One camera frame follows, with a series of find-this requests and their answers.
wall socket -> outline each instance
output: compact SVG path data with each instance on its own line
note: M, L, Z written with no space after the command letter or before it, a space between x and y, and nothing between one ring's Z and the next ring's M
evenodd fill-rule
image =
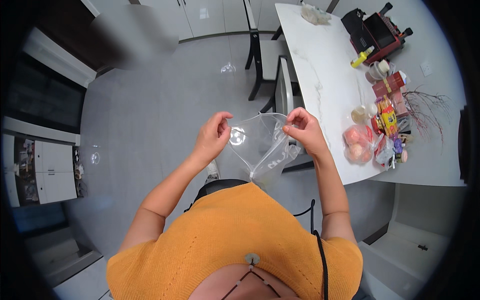
M429 61L424 61L420 64L421 71L423 72L423 76L427 77L428 75L432 74L432 66L430 65Z

person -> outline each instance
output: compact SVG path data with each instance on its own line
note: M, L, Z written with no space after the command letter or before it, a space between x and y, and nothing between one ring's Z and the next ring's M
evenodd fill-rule
M199 195L164 232L187 185L229 141L232 117L215 113L201 127L192 153L141 203L108 261L113 297L323 299L327 290L329 299L351 299L363 262L347 194L318 120L303 108L288 114L283 131L313 158L323 215L318 239L254 183Z

clear plastic bag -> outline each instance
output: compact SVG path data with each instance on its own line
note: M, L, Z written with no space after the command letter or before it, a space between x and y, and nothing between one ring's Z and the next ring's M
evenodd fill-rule
M378 138L378 141L378 148L375 150L375 161L385 165L385 169L388 169L388 161L395 154L394 143L383 133Z
M343 132L345 157L351 162L364 164L372 159L375 143L370 127L352 125Z
M321 9L302 2L301 16L314 25L327 24L332 16Z
M289 145L283 132L287 117L278 113L259 114L232 125L228 147L244 162L250 181L265 188L280 178L285 165L294 160L300 148Z

red appliance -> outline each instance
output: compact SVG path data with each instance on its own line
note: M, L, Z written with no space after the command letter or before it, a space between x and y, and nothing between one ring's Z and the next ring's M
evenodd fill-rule
M401 33L390 18L385 16L392 7L393 5L388 2L380 12L375 12L361 23L358 21L346 23L349 21L348 18L355 17L352 12L342 18L343 24L350 33L350 42L357 53L365 51L372 45L375 46L375 50L365 61L366 64L385 59L389 54L403 48L405 38L413 34L410 28Z

gift box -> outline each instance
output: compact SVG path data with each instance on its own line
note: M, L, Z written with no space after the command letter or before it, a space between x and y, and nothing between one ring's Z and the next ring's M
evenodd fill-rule
M407 110L407 107L405 106L405 100L402 95L405 90L406 89L403 86L400 89L388 94L388 97L390 98L390 100L392 100L397 118L408 116L410 114L410 112Z
M398 71L390 76L387 76L387 78L383 79L382 81L379 81L372 88L376 97L382 97L383 95L387 95L391 92L399 90L400 87L404 85L404 79L402 78L400 71Z

